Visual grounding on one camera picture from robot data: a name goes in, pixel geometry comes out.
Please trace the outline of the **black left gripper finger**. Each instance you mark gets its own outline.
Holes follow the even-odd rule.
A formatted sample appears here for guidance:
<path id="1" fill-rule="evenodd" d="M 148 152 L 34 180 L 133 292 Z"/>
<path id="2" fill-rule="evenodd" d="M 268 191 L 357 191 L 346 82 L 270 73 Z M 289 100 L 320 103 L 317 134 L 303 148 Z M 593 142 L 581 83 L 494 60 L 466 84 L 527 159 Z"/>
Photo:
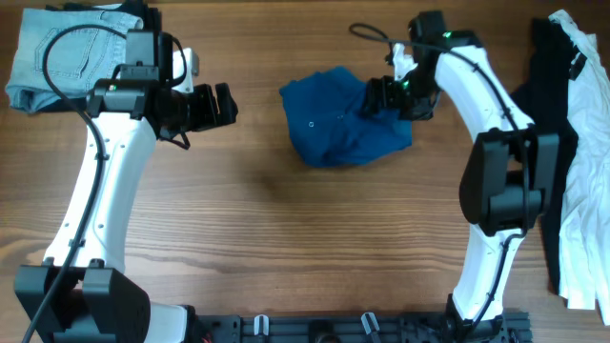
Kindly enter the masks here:
<path id="1" fill-rule="evenodd" d="M 236 102 L 231 94 L 230 87 L 227 83 L 219 83 L 215 86 L 217 95 L 217 103 L 222 108 L 236 108 Z"/>
<path id="2" fill-rule="evenodd" d="M 234 124 L 236 122 L 236 117 L 238 115 L 237 107 L 230 106 L 222 106 L 219 108 L 219 119 L 218 123 L 220 126 L 227 126 Z"/>

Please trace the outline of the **blue t-shirt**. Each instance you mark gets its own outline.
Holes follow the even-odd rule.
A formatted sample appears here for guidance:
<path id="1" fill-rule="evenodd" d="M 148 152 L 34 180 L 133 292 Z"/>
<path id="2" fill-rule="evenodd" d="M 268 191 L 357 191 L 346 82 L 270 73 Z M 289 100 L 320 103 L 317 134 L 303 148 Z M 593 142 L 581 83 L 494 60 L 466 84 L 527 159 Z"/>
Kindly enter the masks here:
<path id="1" fill-rule="evenodd" d="M 309 166 L 366 165 L 413 143 L 397 110 L 364 115 L 366 84 L 336 67 L 294 80 L 279 90 L 292 144 Z"/>

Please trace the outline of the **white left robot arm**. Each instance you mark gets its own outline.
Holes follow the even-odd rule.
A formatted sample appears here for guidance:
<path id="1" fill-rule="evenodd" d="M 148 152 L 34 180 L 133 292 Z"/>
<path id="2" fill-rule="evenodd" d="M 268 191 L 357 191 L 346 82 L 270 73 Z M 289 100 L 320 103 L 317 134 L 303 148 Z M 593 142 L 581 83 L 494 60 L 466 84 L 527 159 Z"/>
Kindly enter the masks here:
<path id="1" fill-rule="evenodd" d="M 129 30 L 126 60 L 98 80 L 85 108 L 87 147 L 63 224 L 38 266 L 20 267 L 14 291 L 30 318 L 26 340 L 208 342 L 190 306 L 153 303 L 124 273 L 133 200 L 158 142 L 186 150 L 188 133 L 233 124 L 224 83 L 193 86 L 197 65 L 160 30 Z"/>

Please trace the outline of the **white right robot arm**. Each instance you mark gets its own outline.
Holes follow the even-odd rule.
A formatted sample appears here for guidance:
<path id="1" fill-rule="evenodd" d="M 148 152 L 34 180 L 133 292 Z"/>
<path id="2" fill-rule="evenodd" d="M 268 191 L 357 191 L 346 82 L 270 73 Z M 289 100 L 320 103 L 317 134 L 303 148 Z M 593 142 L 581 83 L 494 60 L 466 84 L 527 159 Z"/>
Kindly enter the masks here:
<path id="1" fill-rule="evenodd" d="M 409 24 L 405 40 L 364 23 L 358 37 L 390 47 L 394 74 L 368 82 L 363 109 L 396 110 L 403 120 L 432 117 L 452 100 L 473 147 L 458 197 L 470 233 L 462 272 L 439 313 L 361 317 L 367 342 L 529 342 L 528 313 L 505 311 L 503 293 L 519 246 L 551 202 L 559 139 L 539 131 L 495 76 L 470 30 L 449 30 L 438 10 Z"/>

